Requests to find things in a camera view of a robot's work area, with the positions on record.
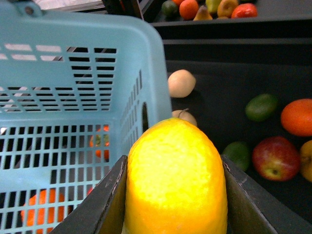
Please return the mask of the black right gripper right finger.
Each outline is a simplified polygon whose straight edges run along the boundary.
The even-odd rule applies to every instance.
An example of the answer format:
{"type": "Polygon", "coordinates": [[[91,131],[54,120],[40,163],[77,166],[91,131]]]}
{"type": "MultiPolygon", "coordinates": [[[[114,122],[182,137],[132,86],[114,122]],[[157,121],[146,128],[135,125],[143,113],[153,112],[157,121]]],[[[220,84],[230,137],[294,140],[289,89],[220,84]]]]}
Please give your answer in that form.
{"type": "Polygon", "coordinates": [[[229,234],[310,234],[312,225],[268,193],[225,155],[229,234]]]}

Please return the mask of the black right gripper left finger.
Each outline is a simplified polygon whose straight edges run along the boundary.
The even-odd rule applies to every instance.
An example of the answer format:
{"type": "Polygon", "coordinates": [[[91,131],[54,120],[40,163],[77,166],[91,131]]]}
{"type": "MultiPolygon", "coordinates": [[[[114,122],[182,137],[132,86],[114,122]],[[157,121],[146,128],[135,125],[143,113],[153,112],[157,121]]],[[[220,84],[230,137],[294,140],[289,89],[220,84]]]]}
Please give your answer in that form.
{"type": "Polygon", "coordinates": [[[109,173],[51,233],[120,234],[125,215],[127,156],[109,173]]]}

